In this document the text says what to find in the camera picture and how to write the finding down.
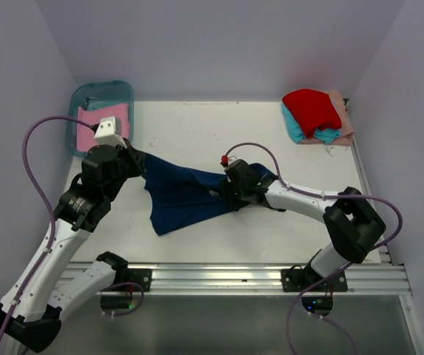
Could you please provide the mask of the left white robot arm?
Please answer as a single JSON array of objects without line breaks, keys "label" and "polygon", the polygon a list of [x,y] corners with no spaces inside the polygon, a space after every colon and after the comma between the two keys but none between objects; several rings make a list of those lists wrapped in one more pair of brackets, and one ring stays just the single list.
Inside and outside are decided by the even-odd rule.
[{"label": "left white robot arm", "polygon": [[57,337],[62,322],[94,294],[141,285],[133,283],[128,262],[112,252],[100,254],[68,284],[57,282],[74,254],[109,213],[129,178],[145,172],[145,153],[125,146],[99,145],[81,162],[81,172],[59,198],[54,222],[15,285],[0,300],[0,332],[41,353]]}]

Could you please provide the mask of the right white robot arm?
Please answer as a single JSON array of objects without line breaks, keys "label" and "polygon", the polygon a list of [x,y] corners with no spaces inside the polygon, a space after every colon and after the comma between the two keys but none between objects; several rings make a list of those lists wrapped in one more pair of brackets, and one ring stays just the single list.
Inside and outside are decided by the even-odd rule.
[{"label": "right white robot arm", "polygon": [[261,206],[280,212],[295,212],[322,223],[330,244],[319,250],[304,267],[282,273],[283,288],[321,290],[331,275],[347,263],[362,263],[386,231],[382,218],[359,190],[347,187],[342,192],[317,192],[288,186],[277,175],[260,173],[242,159],[221,165],[226,177],[221,181],[230,208]]}]

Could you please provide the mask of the navy blue Mickey t-shirt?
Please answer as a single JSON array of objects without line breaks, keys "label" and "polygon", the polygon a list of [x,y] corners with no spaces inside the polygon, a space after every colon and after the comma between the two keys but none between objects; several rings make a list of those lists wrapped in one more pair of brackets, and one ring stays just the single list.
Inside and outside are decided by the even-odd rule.
[{"label": "navy blue Mickey t-shirt", "polygon": [[149,153],[144,167],[144,188],[152,201],[149,218],[159,236],[249,205],[229,205],[222,185],[225,174],[178,166]]}]

